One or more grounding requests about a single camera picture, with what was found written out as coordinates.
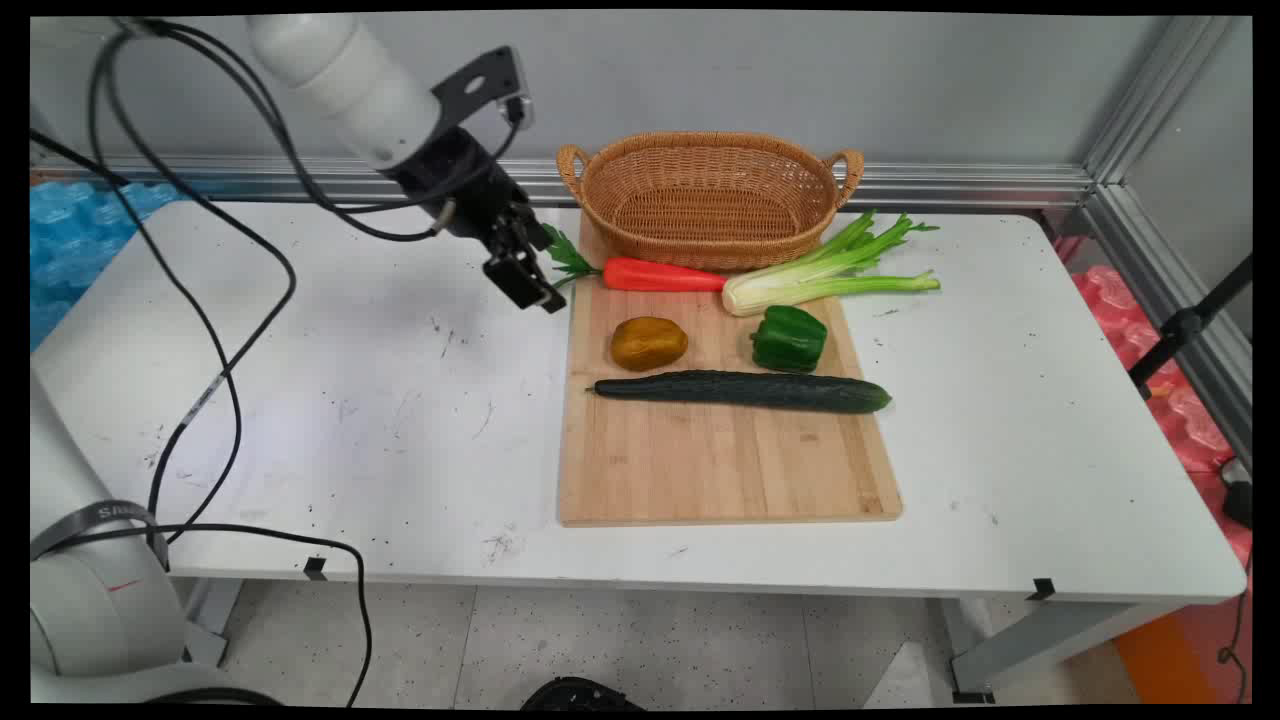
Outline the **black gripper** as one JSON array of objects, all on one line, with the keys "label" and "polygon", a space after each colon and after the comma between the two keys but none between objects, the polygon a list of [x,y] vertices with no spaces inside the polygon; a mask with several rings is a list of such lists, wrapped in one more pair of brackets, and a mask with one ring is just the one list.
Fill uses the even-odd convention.
[{"label": "black gripper", "polygon": [[484,241],[490,258],[483,272],[516,307],[536,306],[547,314],[564,307],[563,295],[539,264],[550,236],[529,206],[524,188],[468,131],[447,131],[387,168],[385,177],[436,220],[453,202],[443,231]]}]

